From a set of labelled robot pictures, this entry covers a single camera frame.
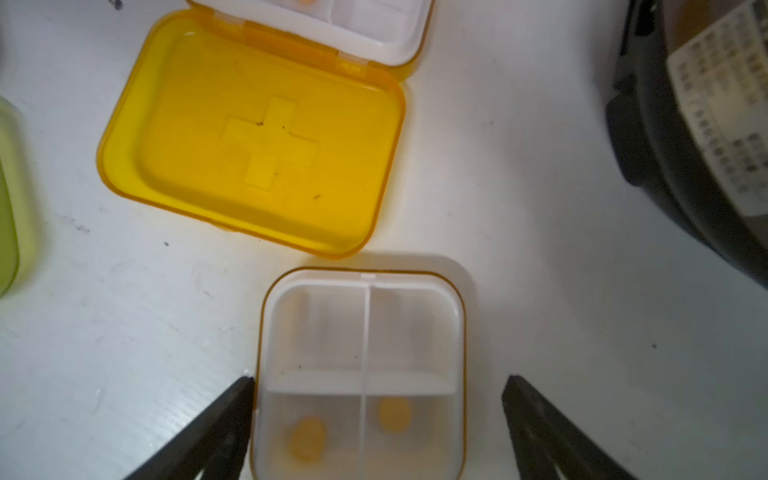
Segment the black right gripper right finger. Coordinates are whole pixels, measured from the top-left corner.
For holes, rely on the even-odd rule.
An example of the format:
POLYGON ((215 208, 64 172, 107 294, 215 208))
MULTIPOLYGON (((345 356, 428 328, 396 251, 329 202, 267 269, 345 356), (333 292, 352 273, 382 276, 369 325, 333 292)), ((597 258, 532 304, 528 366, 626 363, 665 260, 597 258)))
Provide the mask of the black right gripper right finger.
POLYGON ((522 479, 635 478, 524 377, 511 375, 501 400, 522 479))

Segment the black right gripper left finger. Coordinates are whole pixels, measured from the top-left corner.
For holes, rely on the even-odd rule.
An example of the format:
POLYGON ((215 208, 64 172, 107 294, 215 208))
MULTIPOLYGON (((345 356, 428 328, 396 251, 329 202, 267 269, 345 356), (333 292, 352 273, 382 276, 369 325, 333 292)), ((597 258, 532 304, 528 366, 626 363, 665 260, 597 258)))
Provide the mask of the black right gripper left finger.
POLYGON ((130 479, 237 479, 251 437, 255 380, 243 376, 130 479))

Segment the green pillbox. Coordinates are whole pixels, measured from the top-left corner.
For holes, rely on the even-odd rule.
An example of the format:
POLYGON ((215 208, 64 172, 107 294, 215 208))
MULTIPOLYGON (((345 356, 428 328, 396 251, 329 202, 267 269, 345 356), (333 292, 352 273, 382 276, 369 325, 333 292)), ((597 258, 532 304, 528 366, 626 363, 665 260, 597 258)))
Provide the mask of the green pillbox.
POLYGON ((17 110, 1 100, 1 295, 21 288, 41 252, 38 202, 17 110))

